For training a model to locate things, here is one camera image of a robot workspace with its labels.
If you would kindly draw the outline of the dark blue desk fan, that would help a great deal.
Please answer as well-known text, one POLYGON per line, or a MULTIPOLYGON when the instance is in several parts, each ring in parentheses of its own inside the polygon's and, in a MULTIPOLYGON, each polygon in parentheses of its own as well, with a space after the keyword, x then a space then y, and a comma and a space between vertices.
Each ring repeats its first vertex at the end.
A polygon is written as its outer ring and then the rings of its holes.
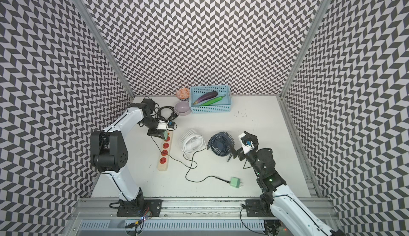
POLYGON ((219 132, 210 138, 207 149, 219 157, 228 156, 234 149, 234 139, 228 132, 219 132))

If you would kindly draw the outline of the green plug white fan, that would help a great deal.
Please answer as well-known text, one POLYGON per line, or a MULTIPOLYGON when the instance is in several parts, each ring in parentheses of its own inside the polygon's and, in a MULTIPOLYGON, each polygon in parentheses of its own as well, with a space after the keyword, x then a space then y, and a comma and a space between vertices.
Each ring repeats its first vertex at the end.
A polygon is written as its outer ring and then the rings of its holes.
POLYGON ((238 189, 242 186, 242 180, 238 177, 231 177, 229 185, 238 189))

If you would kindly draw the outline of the green plug blue fan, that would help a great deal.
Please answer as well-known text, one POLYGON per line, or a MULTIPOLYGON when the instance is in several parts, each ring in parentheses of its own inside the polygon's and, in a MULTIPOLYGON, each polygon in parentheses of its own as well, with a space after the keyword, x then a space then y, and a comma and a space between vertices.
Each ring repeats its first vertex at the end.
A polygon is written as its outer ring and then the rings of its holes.
POLYGON ((163 131, 163 140, 166 141, 169 137, 169 133, 167 131, 163 131))

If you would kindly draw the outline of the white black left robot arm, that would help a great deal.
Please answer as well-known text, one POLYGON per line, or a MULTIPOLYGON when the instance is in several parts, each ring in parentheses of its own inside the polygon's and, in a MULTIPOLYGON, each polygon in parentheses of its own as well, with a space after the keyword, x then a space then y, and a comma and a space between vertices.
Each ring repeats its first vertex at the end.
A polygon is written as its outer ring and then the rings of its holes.
POLYGON ((119 201, 113 205, 118 216, 144 217, 149 213, 143 191, 127 167, 129 155, 124 138, 138 124, 148 128, 148 136, 167 140, 166 129, 154 118, 156 107, 157 103, 146 97, 141 103, 130 104, 111 125, 91 134, 91 164, 106 175, 118 191, 119 201))

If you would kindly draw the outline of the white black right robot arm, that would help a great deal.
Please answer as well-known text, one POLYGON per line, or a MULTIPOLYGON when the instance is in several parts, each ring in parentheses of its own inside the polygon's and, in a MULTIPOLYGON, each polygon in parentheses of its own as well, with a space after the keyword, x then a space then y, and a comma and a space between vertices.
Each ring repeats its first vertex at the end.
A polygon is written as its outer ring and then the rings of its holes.
POLYGON ((232 150, 233 158, 246 160, 257 176, 262 190, 260 203, 265 214, 274 215, 295 236, 344 236, 341 230, 326 225, 293 193, 275 168, 273 151, 258 147, 258 138, 248 132, 239 135, 241 148, 232 150))

